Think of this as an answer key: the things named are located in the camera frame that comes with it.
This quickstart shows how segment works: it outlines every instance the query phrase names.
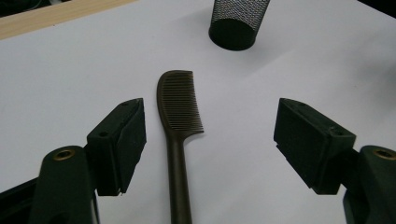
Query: mesh cup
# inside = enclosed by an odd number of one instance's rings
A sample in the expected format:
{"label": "mesh cup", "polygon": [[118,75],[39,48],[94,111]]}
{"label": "mesh cup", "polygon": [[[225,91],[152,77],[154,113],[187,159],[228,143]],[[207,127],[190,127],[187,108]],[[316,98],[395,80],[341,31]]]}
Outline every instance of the mesh cup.
{"label": "mesh cup", "polygon": [[224,49],[253,46],[270,0],[215,0],[209,36]]}

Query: white table surface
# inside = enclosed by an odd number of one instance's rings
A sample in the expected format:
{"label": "white table surface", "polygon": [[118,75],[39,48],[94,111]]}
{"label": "white table surface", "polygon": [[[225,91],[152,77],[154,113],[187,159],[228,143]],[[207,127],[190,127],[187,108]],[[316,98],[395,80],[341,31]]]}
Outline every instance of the white table surface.
{"label": "white table surface", "polygon": [[53,149],[85,146],[119,103],[143,97],[148,142],[104,224],[170,223],[156,87],[191,70],[205,133],[186,142],[196,224],[346,223],[345,189],[318,196],[276,148],[280,97],[366,145],[396,148],[396,20],[357,1],[273,0],[255,45],[216,46],[213,1],[145,0],[0,41],[0,191],[38,175]]}

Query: screw hole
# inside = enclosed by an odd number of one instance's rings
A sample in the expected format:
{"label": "screw hole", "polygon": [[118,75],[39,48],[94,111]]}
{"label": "screw hole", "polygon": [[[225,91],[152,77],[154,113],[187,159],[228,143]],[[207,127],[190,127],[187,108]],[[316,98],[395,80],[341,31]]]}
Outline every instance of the screw hole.
{"label": "screw hole", "polygon": [[380,157],[385,160],[396,161],[396,153],[394,153],[394,152],[388,152],[384,149],[376,149],[374,151],[374,154],[377,157]]}
{"label": "screw hole", "polygon": [[101,132],[101,133],[99,133],[99,136],[106,137],[106,136],[108,136],[108,132]]}
{"label": "screw hole", "polygon": [[67,160],[67,159],[73,157],[75,154],[76,154],[75,150],[65,149],[65,150],[62,150],[62,151],[58,152],[57,154],[55,154],[53,159],[56,161],[64,161],[64,160]]}

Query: black comb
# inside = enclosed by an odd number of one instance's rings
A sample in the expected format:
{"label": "black comb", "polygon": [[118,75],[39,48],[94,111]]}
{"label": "black comb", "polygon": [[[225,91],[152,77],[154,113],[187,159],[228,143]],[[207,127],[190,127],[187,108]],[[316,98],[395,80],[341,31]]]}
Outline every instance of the black comb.
{"label": "black comb", "polygon": [[158,82],[157,105],[166,135],[169,192],[173,224],[190,224],[184,140],[204,128],[198,112],[190,71],[169,71]]}

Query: black plastic part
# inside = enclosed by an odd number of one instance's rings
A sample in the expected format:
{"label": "black plastic part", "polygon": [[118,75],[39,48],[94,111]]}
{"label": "black plastic part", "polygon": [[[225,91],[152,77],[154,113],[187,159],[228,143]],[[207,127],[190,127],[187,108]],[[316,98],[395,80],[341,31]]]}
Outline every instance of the black plastic part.
{"label": "black plastic part", "polygon": [[0,223],[27,223],[35,194],[36,178],[0,194]]}
{"label": "black plastic part", "polygon": [[143,99],[119,104],[87,139],[98,195],[126,192],[147,141]]}
{"label": "black plastic part", "polygon": [[309,105],[280,99],[274,140],[293,169],[316,194],[336,194],[342,154],[353,150],[356,135]]}
{"label": "black plastic part", "polygon": [[393,18],[396,18],[396,6],[394,1],[390,0],[359,0],[363,4],[375,8]]}
{"label": "black plastic part", "polygon": [[384,147],[363,147],[359,170],[370,204],[365,224],[396,223],[396,152]]}
{"label": "black plastic part", "polygon": [[348,190],[344,195],[344,211],[347,224],[365,224],[370,212],[370,207],[364,197],[356,197]]}
{"label": "black plastic part", "polygon": [[353,195],[356,199],[365,197],[359,176],[359,156],[359,152],[350,149],[334,160],[342,168],[339,174],[341,183],[346,187],[348,194]]}
{"label": "black plastic part", "polygon": [[29,224],[98,223],[94,187],[82,147],[61,147],[43,160]]}
{"label": "black plastic part", "polygon": [[244,50],[253,46],[270,0],[215,0],[209,36],[218,46]]}

